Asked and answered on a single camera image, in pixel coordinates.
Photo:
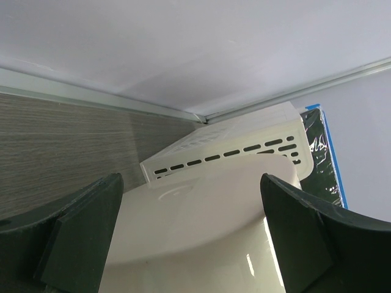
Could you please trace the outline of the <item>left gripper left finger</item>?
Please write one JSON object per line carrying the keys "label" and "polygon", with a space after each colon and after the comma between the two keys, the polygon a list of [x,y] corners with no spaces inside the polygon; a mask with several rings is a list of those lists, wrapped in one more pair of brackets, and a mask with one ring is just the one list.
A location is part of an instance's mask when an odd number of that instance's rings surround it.
{"label": "left gripper left finger", "polygon": [[98,292],[123,197],[113,173],[1,220],[1,292]]}

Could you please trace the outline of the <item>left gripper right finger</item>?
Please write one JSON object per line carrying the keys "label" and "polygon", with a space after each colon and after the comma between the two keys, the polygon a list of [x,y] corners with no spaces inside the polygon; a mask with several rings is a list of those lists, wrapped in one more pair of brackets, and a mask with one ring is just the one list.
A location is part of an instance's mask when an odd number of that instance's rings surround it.
{"label": "left gripper right finger", "polygon": [[260,192],[287,292],[390,292],[390,223],[264,174]]}

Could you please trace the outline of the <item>cream round drawer cabinet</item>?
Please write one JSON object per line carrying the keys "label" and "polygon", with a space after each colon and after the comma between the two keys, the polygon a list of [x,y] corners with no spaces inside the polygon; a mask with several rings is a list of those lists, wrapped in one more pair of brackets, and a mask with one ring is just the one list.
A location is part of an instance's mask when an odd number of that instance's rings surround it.
{"label": "cream round drawer cabinet", "polygon": [[123,194],[100,292],[284,292],[260,180],[299,187],[294,164],[252,154]]}

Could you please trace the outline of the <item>cream perforated file organizer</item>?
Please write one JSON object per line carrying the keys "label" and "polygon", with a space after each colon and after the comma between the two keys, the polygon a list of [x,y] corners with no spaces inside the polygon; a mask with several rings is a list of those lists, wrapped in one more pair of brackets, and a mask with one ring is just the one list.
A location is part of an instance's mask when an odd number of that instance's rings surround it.
{"label": "cream perforated file organizer", "polygon": [[303,119],[284,102],[196,129],[141,162],[146,182],[187,168],[247,154],[279,154],[296,166],[298,178],[314,168]]}

